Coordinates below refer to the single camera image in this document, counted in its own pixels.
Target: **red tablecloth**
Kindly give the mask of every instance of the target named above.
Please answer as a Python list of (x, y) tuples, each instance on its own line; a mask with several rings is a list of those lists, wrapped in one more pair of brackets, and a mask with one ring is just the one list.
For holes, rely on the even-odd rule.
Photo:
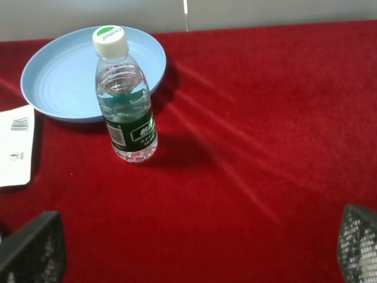
[[(155, 156), (124, 163), (102, 124), (38, 115), (4, 226), (60, 211), (65, 282), (343, 282), (343, 207), (377, 208), (377, 22), (156, 38)], [(25, 104), (21, 71), (46, 42), (0, 44), (0, 110)]]

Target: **plastic plate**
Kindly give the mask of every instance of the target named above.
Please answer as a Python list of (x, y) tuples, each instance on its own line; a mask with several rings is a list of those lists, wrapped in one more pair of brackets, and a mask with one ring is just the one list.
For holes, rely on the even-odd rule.
[[(92, 34), (98, 27), (81, 29), (59, 37), (40, 49), (26, 64), (21, 90), (34, 109), (54, 119), (89, 123), (102, 120), (95, 96), (98, 57)], [(151, 35), (123, 27), (130, 54), (147, 79), (151, 94), (161, 82), (166, 55)]]

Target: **white bottle cap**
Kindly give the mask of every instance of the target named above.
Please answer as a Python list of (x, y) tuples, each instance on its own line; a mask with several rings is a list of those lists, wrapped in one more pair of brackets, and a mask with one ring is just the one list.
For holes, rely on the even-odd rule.
[(106, 25), (93, 33), (93, 43), (98, 56), (113, 59), (128, 53), (127, 36), (121, 27)]

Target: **mesh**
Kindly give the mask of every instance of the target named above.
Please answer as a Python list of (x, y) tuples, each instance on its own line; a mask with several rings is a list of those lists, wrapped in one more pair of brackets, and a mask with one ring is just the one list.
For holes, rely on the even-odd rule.
[(377, 215), (347, 206), (338, 241), (338, 261), (347, 283), (377, 283)]
[(0, 243), (0, 282), (59, 283), (65, 261), (61, 218), (45, 212)]

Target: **plastic bottle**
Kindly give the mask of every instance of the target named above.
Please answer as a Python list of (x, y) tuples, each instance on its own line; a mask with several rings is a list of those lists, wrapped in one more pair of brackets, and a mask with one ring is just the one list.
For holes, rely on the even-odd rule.
[(113, 149), (125, 161), (142, 162), (158, 144), (147, 80), (121, 27), (97, 29), (93, 42), (100, 58), (95, 88)]

